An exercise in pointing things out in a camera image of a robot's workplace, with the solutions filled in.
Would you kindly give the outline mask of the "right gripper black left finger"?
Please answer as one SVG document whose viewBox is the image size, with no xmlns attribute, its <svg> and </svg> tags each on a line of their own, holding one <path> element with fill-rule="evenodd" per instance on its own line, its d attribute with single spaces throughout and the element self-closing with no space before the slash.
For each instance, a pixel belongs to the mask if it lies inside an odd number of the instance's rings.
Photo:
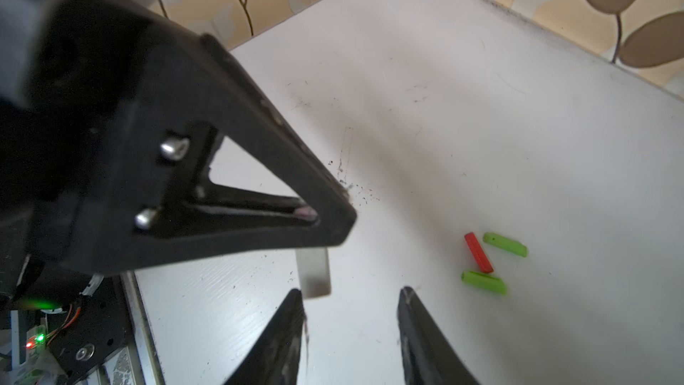
<svg viewBox="0 0 684 385">
<path fill-rule="evenodd" d="M 291 289 L 224 384 L 297 384 L 305 319 L 302 292 Z"/>
</svg>

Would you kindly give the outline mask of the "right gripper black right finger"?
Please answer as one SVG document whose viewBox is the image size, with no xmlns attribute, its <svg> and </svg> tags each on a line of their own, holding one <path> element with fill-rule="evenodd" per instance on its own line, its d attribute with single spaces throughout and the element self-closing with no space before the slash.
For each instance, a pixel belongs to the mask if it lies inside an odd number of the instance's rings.
<svg viewBox="0 0 684 385">
<path fill-rule="evenodd" d="M 406 384 L 478 384 L 410 286 L 400 290 L 397 320 Z"/>
</svg>

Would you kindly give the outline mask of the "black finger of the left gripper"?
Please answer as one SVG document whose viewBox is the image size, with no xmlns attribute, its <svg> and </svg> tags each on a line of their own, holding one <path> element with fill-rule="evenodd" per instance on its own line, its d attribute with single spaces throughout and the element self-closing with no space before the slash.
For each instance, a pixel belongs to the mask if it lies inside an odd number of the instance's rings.
<svg viewBox="0 0 684 385">
<path fill-rule="evenodd" d="M 210 181 L 208 168 L 224 139 L 288 185 L 287 197 L 302 197 L 308 182 L 337 181 L 213 37 L 155 46 L 154 80 L 155 103 L 171 104 L 164 119 L 170 128 L 180 129 L 189 144 L 170 182 Z M 356 218 L 342 187 L 342 242 Z"/>
<path fill-rule="evenodd" d="M 342 186 L 308 182 L 300 198 L 210 181 L 121 181 L 87 194 L 58 262 L 80 273 L 122 273 L 245 251 L 342 243 Z M 312 207 L 317 221 L 293 212 Z"/>
</svg>

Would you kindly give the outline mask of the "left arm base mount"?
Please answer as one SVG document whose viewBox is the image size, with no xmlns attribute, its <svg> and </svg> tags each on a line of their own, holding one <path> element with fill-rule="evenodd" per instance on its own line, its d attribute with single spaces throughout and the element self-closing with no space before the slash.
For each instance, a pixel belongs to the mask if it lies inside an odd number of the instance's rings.
<svg viewBox="0 0 684 385">
<path fill-rule="evenodd" d="M 77 384 L 105 367 L 132 337 L 119 278 L 64 309 L 1 314 L 1 383 Z"/>
</svg>

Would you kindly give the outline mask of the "clear pen pink tip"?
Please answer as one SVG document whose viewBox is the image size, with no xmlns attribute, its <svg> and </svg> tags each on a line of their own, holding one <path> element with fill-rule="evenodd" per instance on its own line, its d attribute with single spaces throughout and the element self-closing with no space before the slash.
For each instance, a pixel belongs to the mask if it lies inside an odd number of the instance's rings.
<svg viewBox="0 0 684 385">
<path fill-rule="evenodd" d="M 309 206 L 296 209 L 293 212 L 293 215 L 299 219 L 307 221 L 317 221 L 318 219 L 318 213 L 315 211 L 315 209 Z"/>
</svg>

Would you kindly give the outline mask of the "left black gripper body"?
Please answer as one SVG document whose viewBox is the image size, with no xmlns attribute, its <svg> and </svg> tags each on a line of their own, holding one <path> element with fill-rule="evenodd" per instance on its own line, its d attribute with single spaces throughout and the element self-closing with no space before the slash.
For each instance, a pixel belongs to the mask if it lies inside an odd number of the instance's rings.
<svg viewBox="0 0 684 385">
<path fill-rule="evenodd" d="M 176 23 L 131 0 L 1 0 L 1 301 L 176 263 Z"/>
</svg>

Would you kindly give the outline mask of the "red pen cap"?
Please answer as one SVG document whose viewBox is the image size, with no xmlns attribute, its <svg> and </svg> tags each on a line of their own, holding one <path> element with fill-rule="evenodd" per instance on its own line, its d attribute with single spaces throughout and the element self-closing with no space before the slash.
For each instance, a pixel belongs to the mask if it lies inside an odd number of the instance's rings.
<svg viewBox="0 0 684 385">
<path fill-rule="evenodd" d="M 493 274 L 493 266 L 489 258 L 486 256 L 486 253 L 475 234 L 466 233 L 466 235 L 464 235 L 464 240 L 468 246 L 468 249 L 470 250 L 471 255 L 477 263 L 480 272 L 483 274 Z"/>
</svg>

